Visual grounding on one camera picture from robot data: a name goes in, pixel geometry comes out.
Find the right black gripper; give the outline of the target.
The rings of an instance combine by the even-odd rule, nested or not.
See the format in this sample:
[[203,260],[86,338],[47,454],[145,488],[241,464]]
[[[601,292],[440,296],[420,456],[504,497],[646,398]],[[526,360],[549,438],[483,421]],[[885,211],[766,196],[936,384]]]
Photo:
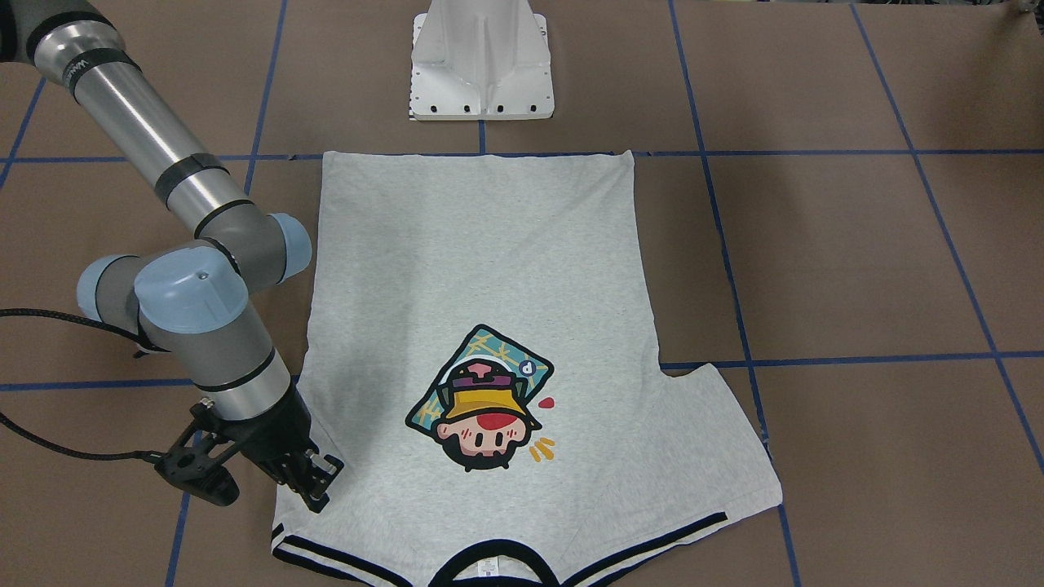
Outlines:
[[235,449],[262,472],[301,497],[311,513],[329,504],[329,486],[343,471],[338,457],[317,452],[310,438],[311,416],[294,383],[272,408],[243,421],[219,420],[217,435],[230,439]]

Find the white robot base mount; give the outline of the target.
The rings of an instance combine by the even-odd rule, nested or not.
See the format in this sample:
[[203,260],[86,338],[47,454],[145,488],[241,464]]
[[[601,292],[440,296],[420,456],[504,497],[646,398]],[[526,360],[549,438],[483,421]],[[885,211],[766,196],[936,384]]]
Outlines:
[[413,21],[414,121],[523,121],[555,111],[551,44],[529,1],[433,1]]

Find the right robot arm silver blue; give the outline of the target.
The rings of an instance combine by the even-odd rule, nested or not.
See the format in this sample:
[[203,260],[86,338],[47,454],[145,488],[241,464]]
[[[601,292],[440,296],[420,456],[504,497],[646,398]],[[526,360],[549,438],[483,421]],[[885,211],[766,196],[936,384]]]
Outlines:
[[311,437],[310,413],[251,296],[309,267],[311,238],[288,214],[263,212],[147,81],[116,26],[88,1],[4,1],[2,60],[66,90],[103,130],[191,237],[152,255],[109,255],[82,272],[77,322],[114,332],[141,354],[175,357],[197,404],[161,451],[75,451],[15,425],[67,456],[139,460],[210,504],[239,495],[228,472],[246,457],[311,512],[343,470]]

